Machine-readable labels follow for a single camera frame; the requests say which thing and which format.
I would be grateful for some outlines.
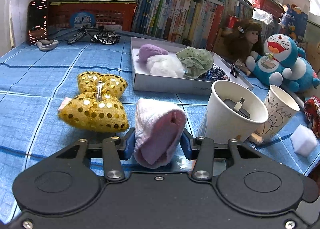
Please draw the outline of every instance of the doraemon plush toy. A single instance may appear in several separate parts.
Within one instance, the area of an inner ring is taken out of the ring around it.
[[[304,59],[305,53],[301,53],[296,63],[291,67],[292,74],[283,80],[283,84],[292,92],[303,92],[320,85],[316,73],[307,60]]]
[[[265,85],[280,86],[284,78],[292,74],[292,67],[298,57],[298,47],[286,35],[275,34],[264,43],[265,56],[252,51],[247,57],[246,66]]]

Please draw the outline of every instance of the green cloth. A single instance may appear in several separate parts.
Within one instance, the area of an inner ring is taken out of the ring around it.
[[[188,70],[185,75],[192,79],[198,78],[213,65],[213,55],[207,49],[187,47],[176,55]]]

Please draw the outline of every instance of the white fluffy toy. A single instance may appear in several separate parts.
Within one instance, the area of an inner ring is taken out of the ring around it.
[[[154,55],[147,60],[147,69],[151,75],[182,78],[185,70],[176,56]]]

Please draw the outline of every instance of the bicycle wheel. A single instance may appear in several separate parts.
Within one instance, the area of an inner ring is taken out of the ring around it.
[[[82,39],[84,36],[85,36],[85,32],[79,32],[79,33],[75,34],[74,37],[69,38],[68,41],[67,41],[67,43],[68,43],[69,45],[72,45],[72,44],[78,42],[78,41],[79,41],[80,39]]]
[[[117,35],[109,31],[104,31],[99,34],[98,39],[104,45],[113,45],[117,41]]]

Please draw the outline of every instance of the white paper cup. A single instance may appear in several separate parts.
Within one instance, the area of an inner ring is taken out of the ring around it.
[[[268,110],[268,121],[256,130],[256,134],[263,138],[263,142],[270,142],[271,138],[298,112],[300,108],[296,101],[281,88],[270,85],[270,90],[264,99]]]
[[[227,144],[229,139],[243,142],[267,121],[267,108],[249,89],[235,82],[219,80],[212,84],[211,90],[197,136],[205,136],[222,144]],[[250,119],[236,113],[223,102],[231,99],[237,103],[241,97],[245,99],[242,108],[250,114]]]

